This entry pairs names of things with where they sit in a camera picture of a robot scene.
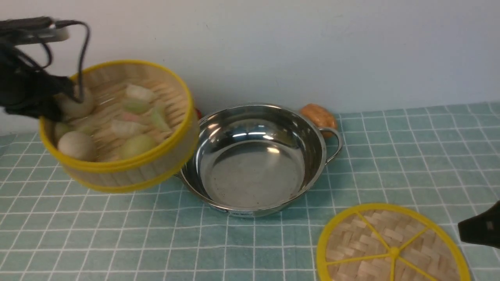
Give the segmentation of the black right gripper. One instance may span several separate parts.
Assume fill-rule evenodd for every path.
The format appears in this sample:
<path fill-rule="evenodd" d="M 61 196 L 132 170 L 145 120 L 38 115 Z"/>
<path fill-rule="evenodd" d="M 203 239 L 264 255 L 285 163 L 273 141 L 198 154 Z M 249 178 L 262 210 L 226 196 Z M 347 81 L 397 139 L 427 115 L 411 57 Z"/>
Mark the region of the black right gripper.
<path fill-rule="evenodd" d="M 500 248 L 500 201 L 479 215 L 458 223 L 459 238 L 464 243 Z"/>

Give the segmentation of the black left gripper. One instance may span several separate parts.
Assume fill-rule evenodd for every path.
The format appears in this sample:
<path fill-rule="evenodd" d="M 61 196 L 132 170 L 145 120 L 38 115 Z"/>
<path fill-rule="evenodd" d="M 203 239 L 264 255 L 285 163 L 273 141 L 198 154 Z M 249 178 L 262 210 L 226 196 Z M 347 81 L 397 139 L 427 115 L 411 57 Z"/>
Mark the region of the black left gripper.
<path fill-rule="evenodd" d="M 11 42 L 1 39 L 0 105 L 5 113 L 39 119 L 63 119 L 56 96 L 75 97 L 75 83 L 51 75 Z"/>

